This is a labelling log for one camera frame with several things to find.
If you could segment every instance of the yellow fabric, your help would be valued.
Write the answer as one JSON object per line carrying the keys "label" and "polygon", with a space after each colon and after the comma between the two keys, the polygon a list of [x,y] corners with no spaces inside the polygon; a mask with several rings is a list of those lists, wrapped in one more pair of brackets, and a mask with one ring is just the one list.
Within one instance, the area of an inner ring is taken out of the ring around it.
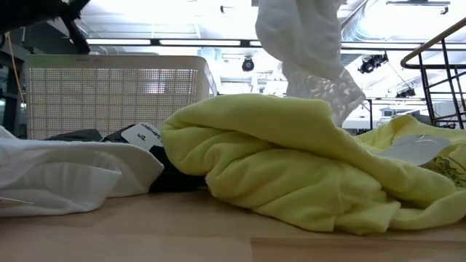
{"label": "yellow fabric", "polygon": [[320,100],[219,96],[180,110],[162,128],[170,161],[206,175],[213,196],[306,230],[355,234],[466,216],[466,190],[449,177],[368,152],[408,134],[448,138],[453,145],[442,157],[466,166],[465,131],[404,116],[355,138],[333,125]]}

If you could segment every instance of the laundry basket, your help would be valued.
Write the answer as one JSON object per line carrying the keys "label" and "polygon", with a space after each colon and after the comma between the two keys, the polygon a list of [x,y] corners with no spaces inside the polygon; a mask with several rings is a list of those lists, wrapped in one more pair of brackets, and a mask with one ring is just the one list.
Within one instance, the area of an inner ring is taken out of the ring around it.
{"label": "laundry basket", "polygon": [[138,122],[160,128],[216,94],[207,62],[194,56],[31,55],[25,77],[29,139],[90,128],[109,135]]}

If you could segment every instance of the table surface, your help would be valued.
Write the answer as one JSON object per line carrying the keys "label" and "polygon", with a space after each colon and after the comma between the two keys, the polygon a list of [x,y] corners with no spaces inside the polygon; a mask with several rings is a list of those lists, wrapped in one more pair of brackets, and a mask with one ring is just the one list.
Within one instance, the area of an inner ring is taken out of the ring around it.
{"label": "table surface", "polygon": [[85,214],[0,219],[0,260],[466,261],[466,221],[370,237],[316,234],[206,192],[107,199]]}

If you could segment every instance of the white label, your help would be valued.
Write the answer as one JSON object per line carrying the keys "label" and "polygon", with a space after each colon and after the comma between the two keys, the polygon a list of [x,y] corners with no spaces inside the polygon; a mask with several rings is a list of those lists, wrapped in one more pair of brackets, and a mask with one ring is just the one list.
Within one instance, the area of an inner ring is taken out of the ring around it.
{"label": "white label", "polygon": [[404,135],[386,151],[375,154],[420,166],[430,162],[450,145],[448,139],[432,135]]}
{"label": "white label", "polygon": [[163,147],[160,131],[148,123],[139,123],[122,132],[122,137],[128,143],[139,146],[144,150],[151,150],[152,146]]}

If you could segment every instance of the white cloth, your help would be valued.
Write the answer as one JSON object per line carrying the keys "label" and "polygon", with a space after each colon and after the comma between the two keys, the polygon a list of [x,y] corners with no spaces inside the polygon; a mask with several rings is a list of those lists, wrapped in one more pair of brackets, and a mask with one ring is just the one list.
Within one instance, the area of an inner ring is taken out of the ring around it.
{"label": "white cloth", "polygon": [[162,171],[137,146],[19,140],[0,127],[0,197],[33,203],[0,208],[0,217],[88,212],[107,197],[146,194]]}
{"label": "white cloth", "polygon": [[259,1],[256,33],[264,49],[283,61],[287,96],[330,103],[341,126],[365,99],[341,64],[341,0]]}

